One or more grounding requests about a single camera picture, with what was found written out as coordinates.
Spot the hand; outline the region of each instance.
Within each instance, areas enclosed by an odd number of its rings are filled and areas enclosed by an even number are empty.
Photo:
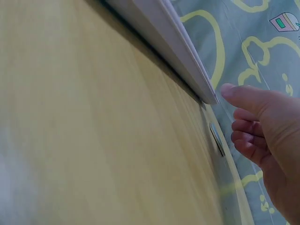
[[[238,109],[232,142],[263,171],[274,206],[300,224],[300,99],[276,91],[224,84],[222,96]]]

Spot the light wood grain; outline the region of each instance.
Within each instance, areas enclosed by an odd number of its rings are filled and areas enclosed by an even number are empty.
[[[97,3],[0,0],[0,223],[223,224],[207,109]]]

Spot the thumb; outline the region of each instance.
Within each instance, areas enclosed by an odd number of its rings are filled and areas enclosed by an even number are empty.
[[[251,112],[258,119],[267,108],[278,105],[278,101],[285,101],[286,98],[279,92],[261,90],[251,86],[234,86],[230,83],[221,87],[221,94],[230,104]]]

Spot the bed sheet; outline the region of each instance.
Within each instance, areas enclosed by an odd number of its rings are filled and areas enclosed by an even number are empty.
[[[300,0],[173,0],[220,97],[223,83],[300,97]],[[255,224],[287,225],[272,205],[263,173],[230,140],[234,107],[214,107],[239,171]]]

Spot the fingernail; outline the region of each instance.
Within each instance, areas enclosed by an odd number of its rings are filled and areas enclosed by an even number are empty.
[[[224,98],[231,97],[233,95],[232,88],[234,88],[234,87],[235,87],[235,85],[233,85],[231,83],[223,84],[221,87],[221,95]]]

